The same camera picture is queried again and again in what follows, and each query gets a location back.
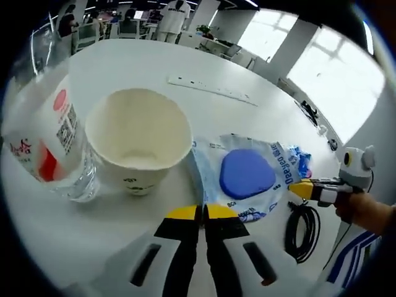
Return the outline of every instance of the cup rim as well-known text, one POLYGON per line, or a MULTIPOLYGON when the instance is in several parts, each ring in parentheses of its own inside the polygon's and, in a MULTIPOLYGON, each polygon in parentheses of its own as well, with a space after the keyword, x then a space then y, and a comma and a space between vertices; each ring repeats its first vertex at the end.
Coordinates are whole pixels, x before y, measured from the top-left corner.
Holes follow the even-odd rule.
POLYGON ((122 89, 122 90, 114 91, 114 92, 112 92, 111 94, 102 97, 102 98, 94 105, 94 107, 88 112, 88 115, 87 115, 87 117, 85 118, 84 132, 85 132, 85 136, 86 136, 86 138, 87 138, 87 142, 89 143, 89 146, 91 146, 91 148, 93 149, 93 154, 94 154, 95 156, 98 156, 98 157, 100 157, 101 159, 104 159, 105 161, 107 161, 108 163, 110 163, 110 164, 112 164, 112 165, 119 166, 119 167, 121 167, 121 168, 132 169, 132 170, 139 170, 139 171, 158 171, 158 170, 166 170, 166 169, 170 169, 170 168, 176 166, 176 165, 177 165, 178 163, 180 163, 180 162, 187 156, 187 154, 190 152, 190 150, 191 150, 191 148, 192 148, 192 142, 194 141, 193 136, 192 136, 192 130, 191 130, 190 122, 189 122, 187 116, 184 114, 184 112, 183 112, 183 111, 181 110, 181 108, 179 107, 179 105, 178 105, 176 102, 174 102, 173 100, 169 99, 167 96, 165 96, 165 95, 163 95, 163 94, 160 94, 160 93, 158 93, 158 92, 156 92, 156 91, 154 91, 154 90, 150 90, 150 89, 148 89, 148 88, 125 88, 125 89, 122 89), (164 100, 166 100, 166 101, 168 101, 168 102, 174 104, 174 105, 177 107, 177 109, 179 110, 179 112, 182 114, 184 120, 186 121, 186 124, 187 124, 187 126, 188 126, 188 131, 189 131, 190 146, 189 146, 187 149, 185 149, 185 150, 183 151, 183 153, 181 154, 181 156, 180 156, 176 161, 171 162, 168 166, 162 166, 162 167, 158 167, 158 168, 155 168, 155 169, 127 167, 127 166, 121 165, 121 164, 119 164, 119 163, 116 163, 116 162, 110 160, 109 158, 107 158, 106 156, 104 156, 102 153, 100 153, 100 152, 98 151, 98 149, 94 146, 94 144, 93 144, 93 142, 92 142, 92 138, 91 138, 90 135, 87 133, 87 126, 88 126, 87 123, 88 123, 90 117, 94 114, 94 111, 95 111, 97 108, 99 108, 104 102, 106 102, 106 100, 107 100, 110 96, 112 96, 112 95, 115 94, 116 92, 127 91, 127 90, 144 90, 144 91, 150 91, 150 92, 156 93, 157 95, 161 96, 162 99, 164 99, 164 100))

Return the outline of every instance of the desk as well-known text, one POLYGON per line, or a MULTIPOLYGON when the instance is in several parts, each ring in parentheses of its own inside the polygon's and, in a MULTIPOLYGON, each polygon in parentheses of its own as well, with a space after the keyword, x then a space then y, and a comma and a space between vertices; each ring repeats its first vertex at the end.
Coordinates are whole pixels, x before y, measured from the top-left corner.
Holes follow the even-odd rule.
POLYGON ((224 54, 228 50, 228 48, 230 48, 229 46, 226 46, 223 43, 205 37, 202 37, 201 44, 204 45, 207 49, 209 49, 211 54, 215 54, 216 56, 219 56, 220 54, 224 54))
MULTIPOLYGON (((177 102, 190 120, 195 136, 235 132, 269 142, 299 145, 312 154, 315 177, 338 173, 338 162, 327 139, 317 135, 294 99, 235 63, 184 46, 147 40, 102 40, 75 54, 70 62, 72 100, 83 120, 98 100, 114 91, 150 88, 177 102), (155 67, 147 67, 147 61, 155 67), (259 107, 169 85, 166 83, 169 75, 205 79, 219 87, 239 90, 249 94, 259 107)), ((157 192, 146 197, 129 197, 102 184, 91 204, 71 203, 36 182, 7 149, 2 152, 1 174, 12 218, 27 250, 57 286, 91 279, 107 257, 147 230, 153 230, 167 212, 197 201, 180 164, 171 170, 157 192)), ((290 196, 285 195, 262 220, 247 224, 251 234, 267 236, 282 248, 290 196)), ((314 280, 331 252, 340 223, 333 207, 318 211, 321 236, 311 258, 300 265, 302 273, 314 280)), ((198 255, 202 261, 204 251, 198 255)), ((208 286, 199 283, 210 278, 209 270, 205 269, 204 272, 197 269, 193 275, 191 287, 201 292, 198 296, 212 295, 202 294, 201 289, 208 286)))

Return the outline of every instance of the bottle label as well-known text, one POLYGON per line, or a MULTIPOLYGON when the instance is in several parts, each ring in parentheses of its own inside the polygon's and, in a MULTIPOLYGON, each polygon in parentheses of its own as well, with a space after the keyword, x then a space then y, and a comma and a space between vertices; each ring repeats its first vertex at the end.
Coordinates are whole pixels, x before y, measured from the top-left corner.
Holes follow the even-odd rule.
POLYGON ((66 76, 32 120, 4 137, 12 154, 41 182, 60 181, 81 163, 84 132, 69 101, 66 76))

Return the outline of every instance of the ceiling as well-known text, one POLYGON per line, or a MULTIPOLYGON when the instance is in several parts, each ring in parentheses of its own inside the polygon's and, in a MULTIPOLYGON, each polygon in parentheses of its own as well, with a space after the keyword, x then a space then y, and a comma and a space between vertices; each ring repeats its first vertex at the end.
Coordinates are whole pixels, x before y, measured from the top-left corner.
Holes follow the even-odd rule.
MULTIPOLYGON (((132 0, 133 7, 140 11, 149 9, 158 9, 164 5, 160 3, 169 3, 171 0, 132 0)), ((188 0, 192 9, 195 9, 199 0, 188 0)), ((250 0, 257 4, 253 6, 248 0, 220 0, 219 10, 225 9, 254 9, 260 8, 275 9, 286 11, 298 15, 300 18, 318 25, 326 25, 353 40, 360 47, 366 49, 366 35, 362 21, 358 20, 352 13, 348 1, 308 1, 308 0, 250 0)), ((57 0, 55 2, 54 13, 61 7, 62 3, 67 1, 57 0)), ((87 7, 95 6, 98 9, 111 9, 117 7, 125 0, 113 0, 107 3, 107 0, 88 0, 87 7)))

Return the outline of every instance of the red label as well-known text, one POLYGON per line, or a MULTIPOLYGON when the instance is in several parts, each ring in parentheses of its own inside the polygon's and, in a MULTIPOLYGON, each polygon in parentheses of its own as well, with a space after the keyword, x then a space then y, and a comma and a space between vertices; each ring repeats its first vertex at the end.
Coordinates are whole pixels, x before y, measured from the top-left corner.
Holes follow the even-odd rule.
POLYGON ((65 104, 65 101, 66 101, 66 90, 63 89, 56 96, 56 99, 54 102, 54 110, 55 111, 60 110, 61 107, 65 104))
POLYGON ((64 170, 54 155, 48 150, 45 144, 40 141, 40 158, 38 175, 43 181, 56 181, 64 177, 64 170))

